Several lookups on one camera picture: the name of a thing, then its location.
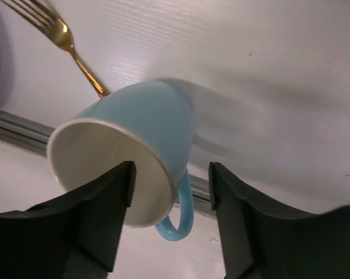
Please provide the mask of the blue mug white inside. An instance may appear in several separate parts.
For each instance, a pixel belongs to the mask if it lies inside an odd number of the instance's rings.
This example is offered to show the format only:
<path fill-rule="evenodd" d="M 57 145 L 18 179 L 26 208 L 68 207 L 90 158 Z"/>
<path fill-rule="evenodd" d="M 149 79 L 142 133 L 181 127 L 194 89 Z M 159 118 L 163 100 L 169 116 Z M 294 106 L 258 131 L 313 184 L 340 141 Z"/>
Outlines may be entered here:
<path fill-rule="evenodd" d="M 67 191 L 122 162 L 134 162 L 125 225 L 155 226 L 164 239 L 180 241 L 194 223 L 187 169 L 194 133 L 188 95 L 166 81 L 144 81 L 98 100 L 61 124 L 49 138 L 47 158 Z"/>

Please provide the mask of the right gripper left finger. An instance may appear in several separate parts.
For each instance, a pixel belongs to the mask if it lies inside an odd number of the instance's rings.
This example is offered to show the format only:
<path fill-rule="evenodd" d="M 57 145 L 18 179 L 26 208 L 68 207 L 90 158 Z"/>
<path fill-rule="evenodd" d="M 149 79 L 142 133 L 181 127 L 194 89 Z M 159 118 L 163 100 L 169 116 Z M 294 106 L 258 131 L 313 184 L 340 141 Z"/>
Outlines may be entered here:
<path fill-rule="evenodd" d="M 28 210 L 0 213 L 0 278 L 106 278 L 135 175 L 126 161 Z"/>

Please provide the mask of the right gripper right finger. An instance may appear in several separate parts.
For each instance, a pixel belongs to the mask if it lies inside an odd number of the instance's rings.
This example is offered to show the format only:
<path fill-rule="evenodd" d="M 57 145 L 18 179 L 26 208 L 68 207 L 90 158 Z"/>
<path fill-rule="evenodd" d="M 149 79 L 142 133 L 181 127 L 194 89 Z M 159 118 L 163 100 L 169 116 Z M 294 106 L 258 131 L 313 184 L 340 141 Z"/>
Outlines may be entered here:
<path fill-rule="evenodd" d="M 227 278 L 350 278 L 350 205 L 308 213 L 216 162 L 209 190 Z"/>

